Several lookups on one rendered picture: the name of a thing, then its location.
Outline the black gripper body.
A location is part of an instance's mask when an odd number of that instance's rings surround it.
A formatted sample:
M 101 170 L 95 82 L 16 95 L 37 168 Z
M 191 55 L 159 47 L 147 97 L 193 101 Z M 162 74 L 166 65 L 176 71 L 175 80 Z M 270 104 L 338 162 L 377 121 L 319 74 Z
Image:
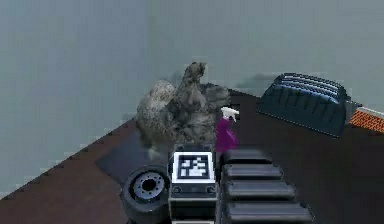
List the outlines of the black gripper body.
M 149 165 L 125 180 L 120 199 L 130 224 L 163 224 L 169 219 L 170 181 L 164 166 Z

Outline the grey stone animal statue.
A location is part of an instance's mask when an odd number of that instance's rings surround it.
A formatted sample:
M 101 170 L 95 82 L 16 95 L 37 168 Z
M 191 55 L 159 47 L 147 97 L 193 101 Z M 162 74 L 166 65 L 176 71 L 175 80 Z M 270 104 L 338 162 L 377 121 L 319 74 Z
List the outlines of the grey stone animal statue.
M 171 152 L 175 144 L 212 144 L 217 113 L 230 103 L 226 87 L 203 84 L 206 63 L 188 65 L 178 86 L 161 79 L 141 99 L 135 121 L 150 160 Z

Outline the purple spray bottle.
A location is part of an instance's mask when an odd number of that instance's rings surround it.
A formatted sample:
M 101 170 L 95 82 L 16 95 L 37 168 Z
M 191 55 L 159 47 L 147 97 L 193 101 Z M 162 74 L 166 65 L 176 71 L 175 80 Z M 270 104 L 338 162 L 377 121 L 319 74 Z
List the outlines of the purple spray bottle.
M 221 108 L 222 117 L 216 124 L 215 149 L 223 153 L 238 146 L 238 139 L 231 129 L 231 125 L 236 122 L 236 116 L 240 114 L 238 110 L 231 107 Z

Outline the black toaster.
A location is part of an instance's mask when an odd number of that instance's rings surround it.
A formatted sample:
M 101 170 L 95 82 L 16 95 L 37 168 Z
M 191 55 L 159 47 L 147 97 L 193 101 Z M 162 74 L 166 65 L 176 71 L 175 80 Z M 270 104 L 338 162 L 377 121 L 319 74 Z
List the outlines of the black toaster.
M 362 107 L 339 83 L 324 78 L 283 73 L 259 99 L 256 111 L 338 138 L 353 113 Z

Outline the orange box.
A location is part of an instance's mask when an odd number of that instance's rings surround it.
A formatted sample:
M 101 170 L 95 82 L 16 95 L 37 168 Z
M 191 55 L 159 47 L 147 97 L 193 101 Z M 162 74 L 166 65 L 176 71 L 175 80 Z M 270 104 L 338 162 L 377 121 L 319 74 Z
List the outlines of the orange box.
M 349 123 L 357 127 L 384 133 L 384 112 L 366 107 L 358 107 Z

